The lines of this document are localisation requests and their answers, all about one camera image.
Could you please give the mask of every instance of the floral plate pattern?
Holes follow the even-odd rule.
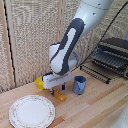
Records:
[[[38,102],[47,108],[47,114],[45,114],[46,118],[38,124],[23,124],[23,122],[17,116],[17,111],[20,109],[20,107],[28,102],[35,102],[35,104],[36,102]],[[9,110],[9,120],[15,128],[46,128],[52,123],[54,118],[55,107],[52,102],[47,98],[38,95],[28,95],[18,99],[16,102],[13,103]]]

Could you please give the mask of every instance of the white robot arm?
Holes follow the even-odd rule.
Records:
[[[80,62],[80,55],[73,52],[78,39],[99,25],[114,0],[81,0],[61,43],[49,47],[49,59],[54,74],[62,76]]]

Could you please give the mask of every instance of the white plate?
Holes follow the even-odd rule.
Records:
[[[52,102],[38,95],[20,98],[9,110],[9,120],[15,128],[46,128],[54,118]]]

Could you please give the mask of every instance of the wooden countertop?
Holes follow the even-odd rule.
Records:
[[[87,78],[82,95],[72,91],[76,75]],[[80,70],[73,72],[66,90],[62,91],[62,86],[53,89],[65,94],[66,101],[59,102],[49,90],[38,89],[35,82],[0,94],[0,128],[13,128],[9,122],[9,109],[17,99],[27,95],[40,95],[52,101],[56,116],[49,128],[109,128],[128,101],[127,79],[118,78],[107,85]]]

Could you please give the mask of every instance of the blue cup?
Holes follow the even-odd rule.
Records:
[[[86,81],[87,79],[83,76],[75,76],[73,83],[73,92],[75,92],[78,95],[83,94]]]

